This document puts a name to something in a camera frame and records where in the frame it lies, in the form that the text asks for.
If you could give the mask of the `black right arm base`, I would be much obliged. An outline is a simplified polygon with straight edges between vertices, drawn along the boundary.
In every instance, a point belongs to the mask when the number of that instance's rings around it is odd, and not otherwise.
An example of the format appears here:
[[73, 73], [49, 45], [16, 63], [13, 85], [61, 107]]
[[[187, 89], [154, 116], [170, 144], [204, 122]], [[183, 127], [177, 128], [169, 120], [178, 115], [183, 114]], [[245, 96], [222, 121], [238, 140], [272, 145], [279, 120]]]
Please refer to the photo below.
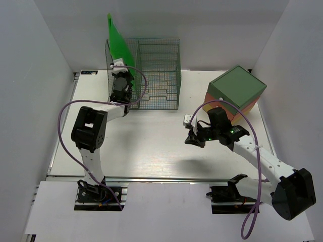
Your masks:
[[212, 214], [248, 214], [256, 200], [251, 197], [242, 196], [236, 184], [245, 174], [239, 174], [228, 180], [225, 186], [213, 185], [209, 187], [206, 196], [211, 200]]

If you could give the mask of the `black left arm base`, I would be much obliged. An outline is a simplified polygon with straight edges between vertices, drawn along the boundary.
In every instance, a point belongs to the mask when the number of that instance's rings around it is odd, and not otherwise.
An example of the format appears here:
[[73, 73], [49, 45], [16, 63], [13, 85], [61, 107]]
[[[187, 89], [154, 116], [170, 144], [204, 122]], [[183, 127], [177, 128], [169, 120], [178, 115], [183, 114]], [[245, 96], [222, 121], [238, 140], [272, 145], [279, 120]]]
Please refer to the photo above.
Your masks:
[[75, 199], [75, 211], [117, 211], [120, 206], [115, 197], [118, 198], [122, 208], [127, 199], [126, 185], [112, 185], [110, 189], [99, 185], [91, 185], [84, 180], [77, 181], [78, 189]]

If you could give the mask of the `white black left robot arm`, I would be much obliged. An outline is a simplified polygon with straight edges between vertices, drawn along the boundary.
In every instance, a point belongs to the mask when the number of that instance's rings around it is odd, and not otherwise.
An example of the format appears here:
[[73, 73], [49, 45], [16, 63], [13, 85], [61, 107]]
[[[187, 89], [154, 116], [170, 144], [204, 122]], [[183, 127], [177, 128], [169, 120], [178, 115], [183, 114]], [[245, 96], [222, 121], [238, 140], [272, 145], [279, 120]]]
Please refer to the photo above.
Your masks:
[[81, 107], [71, 133], [71, 139], [81, 154], [82, 163], [88, 168], [84, 185], [91, 185], [89, 195], [95, 201], [102, 201], [107, 191], [104, 186], [97, 184], [105, 182], [99, 149], [105, 139], [106, 123], [126, 116], [129, 112], [128, 104], [132, 99], [131, 81], [134, 77], [130, 71], [119, 72], [112, 76], [114, 81], [110, 101], [114, 104], [105, 104], [97, 108]]

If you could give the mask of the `green plastic folder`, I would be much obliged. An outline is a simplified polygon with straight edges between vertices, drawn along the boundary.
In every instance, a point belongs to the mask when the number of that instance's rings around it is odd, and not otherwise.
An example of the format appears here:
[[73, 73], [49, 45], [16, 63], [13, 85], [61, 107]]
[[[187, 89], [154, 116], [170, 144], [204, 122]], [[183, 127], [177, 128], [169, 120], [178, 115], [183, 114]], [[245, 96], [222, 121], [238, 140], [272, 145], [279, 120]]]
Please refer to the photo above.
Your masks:
[[130, 51], [125, 39], [115, 26], [111, 14], [107, 15], [109, 29], [109, 53], [111, 60], [108, 61], [108, 67], [117, 59], [122, 58], [124, 65], [135, 67], [135, 59]]

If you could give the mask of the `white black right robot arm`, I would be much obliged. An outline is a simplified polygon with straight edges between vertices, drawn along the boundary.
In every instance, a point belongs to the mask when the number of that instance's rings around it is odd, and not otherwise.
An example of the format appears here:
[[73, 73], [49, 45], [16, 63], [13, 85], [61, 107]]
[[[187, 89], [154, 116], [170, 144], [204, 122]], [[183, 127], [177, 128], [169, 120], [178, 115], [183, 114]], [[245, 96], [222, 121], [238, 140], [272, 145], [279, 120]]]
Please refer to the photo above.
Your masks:
[[231, 124], [221, 107], [209, 110], [207, 115], [210, 123], [206, 127], [195, 116], [184, 116], [183, 125], [189, 130], [185, 144], [204, 148], [208, 141], [219, 141], [251, 163], [268, 180], [262, 182], [238, 174], [228, 180], [225, 187], [211, 188], [207, 196], [214, 203], [260, 199], [286, 220], [292, 220], [316, 203], [312, 175], [308, 170], [297, 170], [256, 144], [246, 129]]

